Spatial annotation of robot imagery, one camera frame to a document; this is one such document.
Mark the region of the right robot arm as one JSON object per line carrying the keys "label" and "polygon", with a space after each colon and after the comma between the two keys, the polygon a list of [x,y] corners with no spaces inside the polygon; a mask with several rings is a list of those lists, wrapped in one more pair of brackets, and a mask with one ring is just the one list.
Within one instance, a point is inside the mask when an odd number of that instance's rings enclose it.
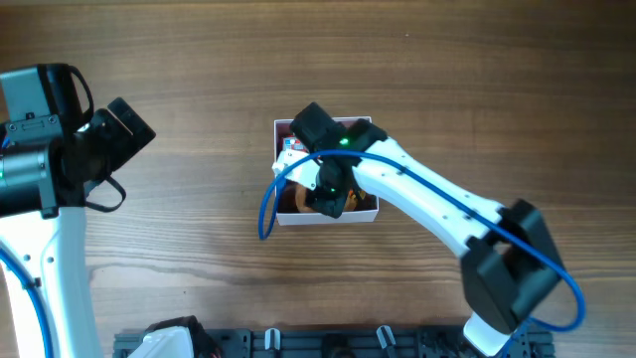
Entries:
{"label": "right robot arm", "polygon": [[495,356],[552,292],[560,278],[510,244],[509,233],[552,263],[562,260],[541,212],[524,200],[505,207],[474,195],[407,154],[366,119],[345,125],[312,102],[290,130],[312,154],[299,167],[309,177],[306,207],[338,219],[355,195],[382,198],[432,232],[458,258],[472,315],[463,328],[482,356]]}

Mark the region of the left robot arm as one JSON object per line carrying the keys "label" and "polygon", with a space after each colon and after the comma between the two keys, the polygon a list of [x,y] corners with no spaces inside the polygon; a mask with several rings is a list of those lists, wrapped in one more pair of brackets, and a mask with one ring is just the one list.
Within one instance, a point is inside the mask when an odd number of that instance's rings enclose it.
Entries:
{"label": "left robot arm", "polygon": [[100,357],[85,266],[89,200],[156,136],[122,98],[83,108],[68,64],[2,74],[1,265],[22,357]]}

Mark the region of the brown plush toy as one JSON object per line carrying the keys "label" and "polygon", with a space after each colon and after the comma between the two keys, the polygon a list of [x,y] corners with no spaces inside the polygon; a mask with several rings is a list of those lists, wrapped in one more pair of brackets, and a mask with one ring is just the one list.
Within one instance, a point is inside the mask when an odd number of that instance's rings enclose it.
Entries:
{"label": "brown plush toy", "polygon": [[294,200],[299,213],[314,213],[314,210],[306,203],[307,195],[312,191],[301,184],[295,185]]}

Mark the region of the white box pink interior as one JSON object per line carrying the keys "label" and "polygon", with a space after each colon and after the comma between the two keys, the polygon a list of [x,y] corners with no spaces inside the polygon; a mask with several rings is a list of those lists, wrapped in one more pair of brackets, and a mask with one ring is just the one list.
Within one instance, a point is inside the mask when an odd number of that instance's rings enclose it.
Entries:
{"label": "white box pink interior", "polygon": [[[273,142],[275,160],[279,153],[283,150],[281,148],[282,138],[286,136],[295,136],[290,129],[291,122],[291,119],[277,119],[274,122]],[[297,183],[288,180],[282,191],[275,192],[276,196],[279,198],[278,207],[276,209],[276,221],[280,226],[371,223],[379,213],[380,201],[376,196],[371,196],[374,199],[374,205],[371,210],[344,212],[338,219],[316,212],[299,213],[294,200],[296,184]]]}

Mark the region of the orange duck toy blue hat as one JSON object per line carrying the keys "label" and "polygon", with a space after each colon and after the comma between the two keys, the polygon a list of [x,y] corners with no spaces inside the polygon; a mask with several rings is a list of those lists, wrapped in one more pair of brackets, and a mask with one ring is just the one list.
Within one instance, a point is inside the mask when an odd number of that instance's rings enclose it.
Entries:
{"label": "orange duck toy blue hat", "polygon": [[366,211],[371,210],[374,199],[363,190],[350,190],[345,205],[346,211]]}

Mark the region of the red toy truck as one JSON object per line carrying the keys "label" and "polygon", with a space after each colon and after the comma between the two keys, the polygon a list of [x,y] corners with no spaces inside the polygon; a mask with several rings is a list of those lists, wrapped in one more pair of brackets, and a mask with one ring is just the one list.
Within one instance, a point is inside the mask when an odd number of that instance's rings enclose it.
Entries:
{"label": "red toy truck", "polygon": [[283,150],[296,150],[306,152],[305,145],[295,136],[286,136],[282,138],[281,148]]}

